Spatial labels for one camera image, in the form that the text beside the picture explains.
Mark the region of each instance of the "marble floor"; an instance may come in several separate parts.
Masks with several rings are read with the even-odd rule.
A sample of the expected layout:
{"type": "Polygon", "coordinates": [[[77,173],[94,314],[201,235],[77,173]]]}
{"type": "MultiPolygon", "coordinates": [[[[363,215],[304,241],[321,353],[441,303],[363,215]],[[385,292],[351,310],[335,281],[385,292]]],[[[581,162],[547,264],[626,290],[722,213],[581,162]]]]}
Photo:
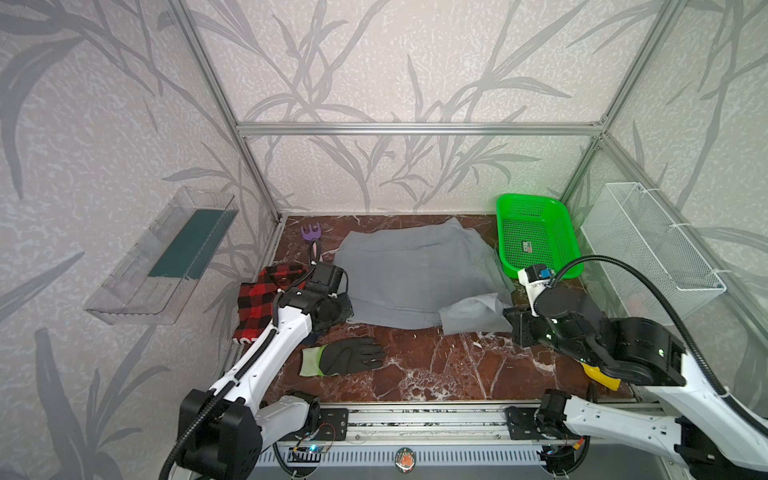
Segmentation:
{"type": "MultiPolygon", "coordinates": [[[[300,226],[319,223],[323,261],[333,254],[351,231],[418,227],[443,223],[449,215],[290,217],[275,262],[294,260],[306,263],[306,242],[300,226]]],[[[498,246],[493,215],[456,216],[464,228],[474,228],[492,247],[498,246]]],[[[570,288],[581,288],[578,280],[566,280],[570,288]]],[[[512,294],[515,304],[525,303],[525,290],[512,294]]],[[[372,336],[384,347],[387,358],[381,369],[347,376],[299,376],[300,346],[291,353],[264,396],[275,402],[289,390],[318,395],[323,402],[398,402],[445,400],[535,400],[545,389],[562,389],[583,396],[589,378],[575,360],[541,346],[523,349],[505,333],[459,333],[443,336],[439,327],[421,330],[391,329],[362,324],[335,326],[318,345],[340,339],[372,336]]],[[[618,392],[603,386],[601,396],[631,398],[622,385],[618,392]]]]}

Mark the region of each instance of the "work glove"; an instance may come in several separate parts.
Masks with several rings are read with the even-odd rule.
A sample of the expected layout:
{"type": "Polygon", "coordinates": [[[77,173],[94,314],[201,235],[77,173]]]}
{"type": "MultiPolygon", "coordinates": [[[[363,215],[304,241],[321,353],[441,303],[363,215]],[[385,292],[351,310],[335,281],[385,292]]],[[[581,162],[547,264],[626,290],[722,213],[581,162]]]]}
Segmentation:
{"type": "Polygon", "coordinates": [[[301,376],[332,376],[380,369],[386,355],[373,337],[339,340],[301,351],[301,376]]]}

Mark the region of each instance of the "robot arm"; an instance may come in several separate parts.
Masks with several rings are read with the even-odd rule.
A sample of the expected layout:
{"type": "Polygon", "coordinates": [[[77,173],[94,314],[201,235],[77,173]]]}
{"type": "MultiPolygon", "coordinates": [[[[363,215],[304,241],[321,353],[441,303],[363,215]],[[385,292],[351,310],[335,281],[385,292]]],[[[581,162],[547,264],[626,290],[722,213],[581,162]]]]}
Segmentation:
{"type": "Polygon", "coordinates": [[[609,319],[586,293],[548,288],[551,275],[543,265],[519,272],[530,308],[505,311],[514,341],[544,344],[587,371],[644,386],[680,416],[638,415],[548,390],[537,428],[612,439],[687,466],[698,480],[768,478],[768,438],[715,392],[679,339],[648,319],[609,319]]]}
{"type": "Polygon", "coordinates": [[[319,400],[291,392],[260,409],[266,389],[290,353],[311,331],[327,331],[352,316],[346,293],[337,293],[344,271],[315,262],[303,289],[276,299],[276,315],[259,339],[206,392],[193,389],[179,410],[177,443],[160,479],[179,466],[217,480],[245,480],[261,452],[291,432],[319,427],[319,400]]]}

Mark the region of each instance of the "red plaid shirt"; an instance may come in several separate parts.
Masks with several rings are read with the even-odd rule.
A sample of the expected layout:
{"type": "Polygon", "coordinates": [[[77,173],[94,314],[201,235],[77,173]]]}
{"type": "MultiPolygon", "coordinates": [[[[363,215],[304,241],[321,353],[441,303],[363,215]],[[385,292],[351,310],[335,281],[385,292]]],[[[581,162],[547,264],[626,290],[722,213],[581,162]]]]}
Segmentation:
{"type": "Polygon", "coordinates": [[[255,283],[240,285],[240,295],[237,297],[240,325],[232,334],[235,343],[256,342],[272,320],[272,300],[277,289],[286,289],[304,273],[306,269],[300,263],[281,263],[261,270],[255,283]]]}

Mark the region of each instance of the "gray towel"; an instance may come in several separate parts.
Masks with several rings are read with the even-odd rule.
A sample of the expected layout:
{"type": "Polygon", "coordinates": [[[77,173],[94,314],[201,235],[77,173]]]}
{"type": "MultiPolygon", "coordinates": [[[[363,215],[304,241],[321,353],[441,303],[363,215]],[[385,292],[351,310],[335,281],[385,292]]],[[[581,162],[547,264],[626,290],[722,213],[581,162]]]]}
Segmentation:
{"type": "Polygon", "coordinates": [[[451,306],[440,309],[442,334],[462,332],[511,332],[512,325],[504,318],[508,305],[498,293],[470,296],[451,306]]]}
{"type": "MultiPolygon", "coordinates": [[[[355,323],[423,329],[440,324],[441,308],[486,293],[506,300],[512,289],[496,252],[455,218],[442,225],[351,232],[334,263],[349,274],[355,323]]],[[[477,331],[481,323],[467,320],[459,331],[477,331]]]]}

